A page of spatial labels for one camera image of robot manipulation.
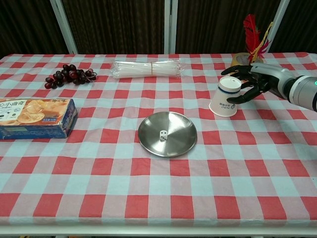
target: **bunch of grapes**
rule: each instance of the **bunch of grapes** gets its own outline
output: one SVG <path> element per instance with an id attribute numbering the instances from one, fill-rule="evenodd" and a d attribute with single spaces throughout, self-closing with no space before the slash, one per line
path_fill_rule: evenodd
<path id="1" fill-rule="evenodd" d="M 75 85 L 90 83 L 96 80 L 97 73 L 94 72 L 92 68 L 88 69 L 86 72 L 82 69 L 77 69 L 75 65 L 64 64 L 62 71 L 56 71 L 53 74 L 53 78 L 46 78 L 45 88 L 55 89 L 57 87 L 62 87 L 64 83 L 73 82 Z"/>

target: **white paper cup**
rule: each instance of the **white paper cup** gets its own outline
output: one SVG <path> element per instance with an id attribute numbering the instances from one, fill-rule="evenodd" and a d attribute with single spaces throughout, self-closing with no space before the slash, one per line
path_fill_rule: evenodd
<path id="1" fill-rule="evenodd" d="M 214 94 L 209 109 L 221 117 L 231 117 L 237 113 L 235 104 L 227 102 L 227 98 L 240 96 L 241 81 L 235 77 L 224 76 L 218 83 L 218 88 Z"/>

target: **upside-down cup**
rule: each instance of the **upside-down cup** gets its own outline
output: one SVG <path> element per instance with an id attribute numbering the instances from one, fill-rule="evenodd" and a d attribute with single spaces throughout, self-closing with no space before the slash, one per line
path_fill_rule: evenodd
<path id="1" fill-rule="evenodd" d="M 235 104 L 227 102 L 228 98 L 240 96 L 241 81 L 235 77 L 224 76 L 218 83 L 218 88 L 214 94 L 209 109 L 221 117 L 231 117 L 237 113 Z"/>

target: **robotic hand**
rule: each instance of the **robotic hand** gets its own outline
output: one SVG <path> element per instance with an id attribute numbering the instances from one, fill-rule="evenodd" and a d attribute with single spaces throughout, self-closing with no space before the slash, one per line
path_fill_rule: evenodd
<path id="1" fill-rule="evenodd" d="M 231 76 L 240 80 L 246 80 L 241 89 L 252 87 L 244 95 L 228 98 L 229 103 L 245 103 L 261 93 L 270 91 L 292 104 L 317 112 L 317 77 L 299 76 L 296 78 L 286 68 L 265 63 L 232 66 L 224 70 L 221 75 L 229 73 L 233 73 Z"/>

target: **snack box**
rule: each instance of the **snack box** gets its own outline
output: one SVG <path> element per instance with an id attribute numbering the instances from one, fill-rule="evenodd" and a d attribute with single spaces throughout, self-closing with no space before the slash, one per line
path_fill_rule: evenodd
<path id="1" fill-rule="evenodd" d="M 0 139 L 66 138 L 76 120 L 72 99 L 0 99 Z"/>

